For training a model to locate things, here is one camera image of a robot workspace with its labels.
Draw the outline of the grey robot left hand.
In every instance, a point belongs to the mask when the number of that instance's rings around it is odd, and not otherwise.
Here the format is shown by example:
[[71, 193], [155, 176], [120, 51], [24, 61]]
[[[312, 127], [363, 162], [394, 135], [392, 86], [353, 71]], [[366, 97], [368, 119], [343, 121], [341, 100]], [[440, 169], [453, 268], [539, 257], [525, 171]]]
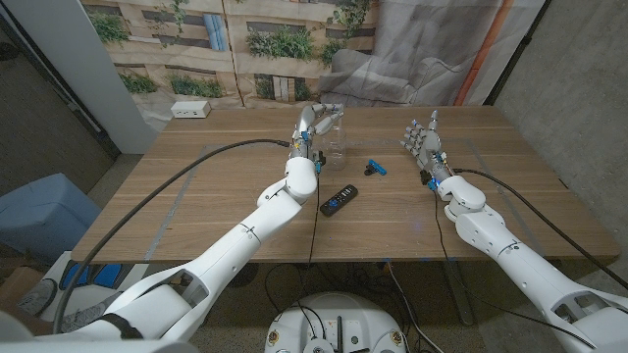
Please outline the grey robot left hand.
[[317, 103], [305, 106], [295, 125], [289, 157], [311, 159], [313, 136], [328, 133], [334, 123], [343, 116], [343, 110], [343, 104]]

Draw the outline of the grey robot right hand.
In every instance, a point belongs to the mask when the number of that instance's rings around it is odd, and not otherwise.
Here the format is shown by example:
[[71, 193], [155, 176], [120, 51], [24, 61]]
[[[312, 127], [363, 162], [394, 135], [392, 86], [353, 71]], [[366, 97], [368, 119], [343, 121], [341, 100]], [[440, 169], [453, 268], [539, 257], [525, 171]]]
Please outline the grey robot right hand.
[[405, 129], [405, 134], [400, 144], [416, 158], [416, 163], [421, 171], [424, 184], [432, 182], [439, 184], [452, 176], [452, 171], [445, 165], [444, 150], [437, 133], [438, 111], [431, 115], [427, 127], [423, 127], [417, 121]]

